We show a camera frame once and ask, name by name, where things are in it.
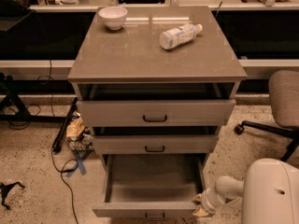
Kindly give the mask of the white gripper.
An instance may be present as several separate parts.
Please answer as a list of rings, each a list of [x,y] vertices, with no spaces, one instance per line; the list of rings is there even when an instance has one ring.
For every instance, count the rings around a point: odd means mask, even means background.
[[[201,203],[192,214],[195,217],[211,217],[219,208],[236,203],[240,199],[239,193],[231,192],[229,189],[209,188],[192,198],[193,203]]]

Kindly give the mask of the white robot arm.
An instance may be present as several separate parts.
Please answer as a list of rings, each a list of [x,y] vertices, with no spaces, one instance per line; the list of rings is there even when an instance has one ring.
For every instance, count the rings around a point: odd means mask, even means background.
[[[195,217],[214,215],[242,200],[242,224],[299,224],[299,170],[284,161],[259,159],[243,181],[227,175],[193,198]]]

